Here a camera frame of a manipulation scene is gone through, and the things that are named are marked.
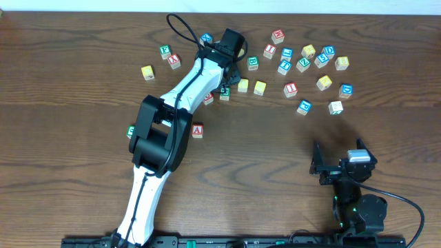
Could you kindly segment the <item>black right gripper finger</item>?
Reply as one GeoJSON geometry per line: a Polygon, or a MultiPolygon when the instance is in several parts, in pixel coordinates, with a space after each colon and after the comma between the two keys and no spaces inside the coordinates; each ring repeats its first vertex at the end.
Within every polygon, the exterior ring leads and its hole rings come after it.
{"type": "Polygon", "coordinates": [[[314,143],[313,156],[309,169],[310,174],[319,174],[325,170],[325,163],[318,143],[314,143]]]}
{"type": "Polygon", "coordinates": [[[367,146],[363,143],[363,141],[362,141],[361,138],[358,138],[358,139],[356,140],[356,147],[357,147],[357,149],[363,149],[363,150],[365,150],[365,151],[368,153],[370,159],[375,159],[375,156],[369,151],[369,149],[368,149],[367,146]]]}

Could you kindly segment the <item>red U wooden block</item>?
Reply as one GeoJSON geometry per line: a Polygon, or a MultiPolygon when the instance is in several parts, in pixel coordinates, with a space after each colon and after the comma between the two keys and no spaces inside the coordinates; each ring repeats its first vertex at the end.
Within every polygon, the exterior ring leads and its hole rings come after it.
{"type": "Polygon", "coordinates": [[[210,103],[212,103],[214,101],[214,95],[212,93],[209,93],[208,95],[205,96],[205,98],[203,99],[203,103],[205,105],[209,105],[210,103]]]}

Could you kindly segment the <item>red i block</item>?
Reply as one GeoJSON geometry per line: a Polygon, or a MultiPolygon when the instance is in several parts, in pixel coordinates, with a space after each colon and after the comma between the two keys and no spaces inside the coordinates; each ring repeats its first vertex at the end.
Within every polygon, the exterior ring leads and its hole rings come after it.
{"type": "Polygon", "coordinates": [[[273,56],[276,53],[276,47],[274,45],[271,44],[267,44],[265,46],[264,52],[263,52],[263,56],[268,58],[268,59],[272,59],[273,56]]]}
{"type": "Polygon", "coordinates": [[[291,82],[284,86],[283,92],[287,98],[290,98],[298,93],[298,88],[294,82],[291,82]]]}

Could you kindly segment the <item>red A wooden block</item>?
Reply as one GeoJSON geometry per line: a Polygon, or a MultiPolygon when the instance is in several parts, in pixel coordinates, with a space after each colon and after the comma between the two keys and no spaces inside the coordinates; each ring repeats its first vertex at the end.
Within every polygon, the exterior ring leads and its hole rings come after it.
{"type": "Polygon", "coordinates": [[[202,138],[203,137],[203,125],[193,124],[192,137],[193,138],[202,138]]]}

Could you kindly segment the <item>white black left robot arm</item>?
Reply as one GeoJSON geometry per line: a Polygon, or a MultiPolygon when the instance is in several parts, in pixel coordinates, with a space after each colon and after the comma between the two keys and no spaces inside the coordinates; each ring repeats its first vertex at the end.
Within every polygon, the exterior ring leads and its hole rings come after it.
{"type": "Polygon", "coordinates": [[[185,155],[193,113],[213,90],[240,81],[236,63],[246,43],[243,35],[227,29],[219,42],[199,45],[193,68],[175,88],[143,99],[129,142],[134,183],[112,247],[142,247],[150,239],[165,181],[185,155]]]}

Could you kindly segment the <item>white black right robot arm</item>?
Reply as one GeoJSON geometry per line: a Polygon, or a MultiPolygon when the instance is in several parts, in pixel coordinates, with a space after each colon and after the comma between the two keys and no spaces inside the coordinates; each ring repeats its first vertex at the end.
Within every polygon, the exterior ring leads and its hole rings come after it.
{"type": "Polygon", "coordinates": [[[314,143],[310,174],[319,175],[320,185],[334,189],[334,216],[342,228],[356,234],[375,234],[384,230],[387,202],[384,198],[363,194],[360,184],[372,176],[378,160],[361,139],[337,165],[326,165],[319,144],[314,143]]]}

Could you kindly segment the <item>yellow block upper middle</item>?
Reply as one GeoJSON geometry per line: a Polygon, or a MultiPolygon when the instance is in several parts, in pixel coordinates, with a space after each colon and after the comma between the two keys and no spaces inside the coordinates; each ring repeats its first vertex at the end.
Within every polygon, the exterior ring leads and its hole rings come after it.
{"type": "Polygon", "coordinates": [[[244,49],[240,49],[240,52],[239,52],[239,54],[238,54],[238,57],[241,57],[242,55],[244,55],[244,53],[245,53],[244,49]]]}

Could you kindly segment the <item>blue X wooden block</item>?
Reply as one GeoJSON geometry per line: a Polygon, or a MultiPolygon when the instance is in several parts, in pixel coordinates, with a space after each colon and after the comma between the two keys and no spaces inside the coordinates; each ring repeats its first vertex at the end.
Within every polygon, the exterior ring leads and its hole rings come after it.
{"type": "Polygon", "coordinates": [[[200,44],[205,47],[207,44],[213,44],[213,36],[210,33],[204,33],[201,35],[200,44]]]}

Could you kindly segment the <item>green B wooden block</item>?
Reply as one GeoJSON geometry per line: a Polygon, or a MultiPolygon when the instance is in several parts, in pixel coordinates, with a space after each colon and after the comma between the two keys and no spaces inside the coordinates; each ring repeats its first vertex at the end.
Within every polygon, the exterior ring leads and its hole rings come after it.
{"type": "Polygon", "coordinates": [[[259,66],[259,60],[257,56],[249,56],[247,58],[248,70],[257,70],[259,66]]]}

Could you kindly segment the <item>yellow block centre left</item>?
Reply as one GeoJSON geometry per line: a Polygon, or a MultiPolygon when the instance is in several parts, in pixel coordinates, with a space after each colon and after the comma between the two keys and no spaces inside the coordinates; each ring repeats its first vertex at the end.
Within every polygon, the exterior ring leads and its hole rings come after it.
{"type": "Polygon", "coordinates": [[[249,80],[241,79],[238,83],[238,92],[246,93],[248,91],[249,80]]]}

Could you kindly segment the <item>plain L green 7 block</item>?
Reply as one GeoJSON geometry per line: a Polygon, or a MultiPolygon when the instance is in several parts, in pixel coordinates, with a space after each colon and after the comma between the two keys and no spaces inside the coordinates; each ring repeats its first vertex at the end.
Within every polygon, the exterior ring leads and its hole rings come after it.
{"type": "Polygon", "coordinates": [[[331,115],[341,114],[343,111],[343,106],[341,101],[333,101],[328,105],[329,113],[331,115]]]}

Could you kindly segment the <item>red H wooden block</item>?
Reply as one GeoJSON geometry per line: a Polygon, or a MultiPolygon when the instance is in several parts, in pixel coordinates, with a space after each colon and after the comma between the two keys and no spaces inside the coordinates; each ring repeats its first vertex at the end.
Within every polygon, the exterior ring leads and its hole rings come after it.
{"type": "Polygon", "coordinates": [[[285,39],[285,33],[281,29],[274,30],[271,33],[271,39],[274,44],[282,43],[285,39]]]}

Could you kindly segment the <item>green R wooden block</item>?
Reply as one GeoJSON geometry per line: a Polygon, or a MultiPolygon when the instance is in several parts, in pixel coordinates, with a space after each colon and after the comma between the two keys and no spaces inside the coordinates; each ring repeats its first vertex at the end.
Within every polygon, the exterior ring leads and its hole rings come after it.
{"type": "Polygon", "coordinates": [[[222,88],[220,90],[220,100],[228,101],[230,98],[231,89],[229,87],[222,88]]]}

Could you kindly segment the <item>yellow block centre right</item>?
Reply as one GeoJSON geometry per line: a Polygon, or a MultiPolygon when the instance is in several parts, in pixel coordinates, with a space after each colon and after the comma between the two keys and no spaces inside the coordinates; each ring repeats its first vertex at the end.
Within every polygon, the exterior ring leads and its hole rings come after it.
{"type": "Polygon", "coordinates": [[[265,92],[266,83],[262,81],[257,81],[254,87],[254,94],[262,96],[265,92]]]}

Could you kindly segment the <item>blue L wooden block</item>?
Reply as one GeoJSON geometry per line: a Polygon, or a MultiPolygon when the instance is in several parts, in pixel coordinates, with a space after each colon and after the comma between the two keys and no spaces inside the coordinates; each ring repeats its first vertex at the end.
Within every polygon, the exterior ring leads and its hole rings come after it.
{"type": "Polygon", "coordinates": [[[290,62],[292,59],[294,51],[291,48],[283,48],[281,52],[281,61],[288,61],[290,62]]]}

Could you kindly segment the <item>blue P wooden block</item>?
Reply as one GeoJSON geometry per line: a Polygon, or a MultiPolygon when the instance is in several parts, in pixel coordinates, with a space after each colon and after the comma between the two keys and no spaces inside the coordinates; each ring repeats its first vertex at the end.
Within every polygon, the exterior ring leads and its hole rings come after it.
{"type": "Polygon", "coordinates": [[[298,106],[297,113],[303,116],[307,115],[312,107],[312,104],[307,100],[302,100],[298,106]]]}

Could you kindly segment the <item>blue D lower block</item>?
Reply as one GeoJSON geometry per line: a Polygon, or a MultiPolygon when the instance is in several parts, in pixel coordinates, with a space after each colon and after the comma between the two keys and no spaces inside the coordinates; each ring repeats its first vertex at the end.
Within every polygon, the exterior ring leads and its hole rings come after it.
{"type": "Polygon", "coordinates": [[[353,94],[353,85],[342,84],[339,89],[339,97],[342,99],[348,99],[353,94]]]}

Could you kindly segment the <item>blue d block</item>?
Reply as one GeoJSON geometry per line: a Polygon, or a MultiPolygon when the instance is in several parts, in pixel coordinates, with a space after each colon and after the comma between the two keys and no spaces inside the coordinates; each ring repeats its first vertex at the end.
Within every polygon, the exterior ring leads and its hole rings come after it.
{"type": "Polygon", "coordinates": [[[342,99],[348,99],[353,94],[353,85],[342,84],[339,89],[339,97],[342,99]]]}
{"type": "Polygon", "coordinates": [[[333,57],[336,54],[335,48],[332,45],[326,45],[323,47],[322,54],[326,55],[328,57],[328,59],[333,59],[333,57]]]}

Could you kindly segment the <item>blue T wooden block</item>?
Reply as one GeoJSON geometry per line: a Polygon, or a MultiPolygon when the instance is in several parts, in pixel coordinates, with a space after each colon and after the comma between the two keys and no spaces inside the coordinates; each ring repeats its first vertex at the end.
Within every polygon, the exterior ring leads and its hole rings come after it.
{"type": "Polygon", "coordinates": [[[291,67],[292,67],[292,63],[290,63],[287,60],[282,60],[278,66],[278,73],[285,76],[288,73],[288,71],[290,71],[291,67]]]}

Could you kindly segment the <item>red X wooden block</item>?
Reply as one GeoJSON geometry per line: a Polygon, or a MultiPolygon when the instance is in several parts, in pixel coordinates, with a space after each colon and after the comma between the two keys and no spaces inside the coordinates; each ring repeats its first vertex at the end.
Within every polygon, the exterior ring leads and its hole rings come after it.
{"type": "Polygon", "coordinates": [[[181,66],[181,60],[177,54],[171,54],[167,57],[167,62],[173,70],[181,66]]]}

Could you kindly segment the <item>green F wooden block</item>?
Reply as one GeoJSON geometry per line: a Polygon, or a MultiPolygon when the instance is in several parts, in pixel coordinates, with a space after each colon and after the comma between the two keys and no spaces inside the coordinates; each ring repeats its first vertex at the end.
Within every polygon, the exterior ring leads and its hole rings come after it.
{"type": "Polygon", "coordinates": [[[172,55],[172,51],[171,51],[171,48],[169,45],[160,46],[159,51],[160,51],[162,60],[166,60],[169,56],[172,55]]]}

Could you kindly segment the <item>green Z wooden block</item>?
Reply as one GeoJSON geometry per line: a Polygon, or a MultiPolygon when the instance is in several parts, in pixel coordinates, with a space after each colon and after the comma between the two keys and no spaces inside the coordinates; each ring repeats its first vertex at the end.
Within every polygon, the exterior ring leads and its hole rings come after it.
{"type": "Polygon", "coordinates": [[[299,72],[304,72],[309,68],[310,65],[311,62],[309,61],[309,59],[303,57],[297,62],[296,68],[298,69],[299,72]]]}

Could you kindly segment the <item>yellow block upper right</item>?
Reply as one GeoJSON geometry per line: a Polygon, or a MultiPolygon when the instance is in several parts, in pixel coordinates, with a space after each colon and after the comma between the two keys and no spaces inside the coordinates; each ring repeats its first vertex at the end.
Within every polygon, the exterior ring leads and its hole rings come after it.
{"type": "Polygon", "coordinates": [[[302,49],[302,56],[307,58],[307,59],[311,59],[314,57],[316,53],[316,50],[314,48],[314,46],[312,44],[306,45],[303,49],[302,49]]]}

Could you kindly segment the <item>yellow 8 wooden block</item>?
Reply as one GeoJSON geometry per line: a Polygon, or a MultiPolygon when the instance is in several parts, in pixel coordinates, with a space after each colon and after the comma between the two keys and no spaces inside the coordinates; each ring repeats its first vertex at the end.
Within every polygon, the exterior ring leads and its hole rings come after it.
{"type": "Polygon", "coordinates": [[[335,61],[337,71],[346,70],[349,67],[349,59],[347,56],[339,56],[335,61]]]}

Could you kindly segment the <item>yellow block far left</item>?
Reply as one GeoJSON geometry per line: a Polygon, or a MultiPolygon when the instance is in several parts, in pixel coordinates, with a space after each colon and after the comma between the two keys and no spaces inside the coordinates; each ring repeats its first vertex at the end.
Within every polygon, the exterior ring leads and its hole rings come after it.
{"type": "Polygon", "coordinates": [[[146,81],[154,79],[154,71],[151,65],[141,68],[142,75],[146,81]]]}

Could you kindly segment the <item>blue 5 wooden block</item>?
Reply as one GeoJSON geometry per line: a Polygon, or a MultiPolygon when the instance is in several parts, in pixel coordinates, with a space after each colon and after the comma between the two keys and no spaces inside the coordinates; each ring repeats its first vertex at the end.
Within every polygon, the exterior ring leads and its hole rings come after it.
{"type": "Polygon", "coordinates": [[[317,68],[324,67],[326,64],[328,64],[328,62],[329,57],[324,53],[319,54],[314,60],[314,64],[317,66],[317,68]]]}

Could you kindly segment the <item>blue D upper block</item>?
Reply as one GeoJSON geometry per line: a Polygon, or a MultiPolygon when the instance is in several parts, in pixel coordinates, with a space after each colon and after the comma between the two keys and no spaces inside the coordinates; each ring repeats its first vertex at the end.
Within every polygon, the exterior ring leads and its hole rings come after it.
{"type": "Polygon", "coordinates": [[[326,45],[323,47],[322,54],[326,55],[328,57],[328,59],[333,59],[333,57],[336,54],[335,48],[332,45],[326,45]]]}

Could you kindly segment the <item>green J wooden block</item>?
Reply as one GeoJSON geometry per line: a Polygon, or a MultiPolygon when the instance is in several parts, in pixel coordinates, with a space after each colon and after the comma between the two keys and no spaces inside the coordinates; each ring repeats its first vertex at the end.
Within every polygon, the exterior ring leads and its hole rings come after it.
{"type": "Polygon", "coordinates": [[[126,136],[127,136],[128,138],[131,138],[132,135],[133,135],[133,132],[134,132],[134,126],[131,125],[131,126],[129,126],[128,129],[127,129],[126,136]]]}

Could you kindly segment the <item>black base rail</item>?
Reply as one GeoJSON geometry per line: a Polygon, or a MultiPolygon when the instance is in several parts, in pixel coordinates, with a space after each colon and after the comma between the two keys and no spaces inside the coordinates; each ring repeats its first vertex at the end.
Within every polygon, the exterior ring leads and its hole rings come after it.
{"type": "Polygon", "coordinates": [[[404,238],[348,237],[337,242],[328,237],[312,237],[307,234],[295,235],[292,238],[198,238],[157,236],[144,244],[151,248],[264,248],[264,247],[405,247],[404,238]]]}

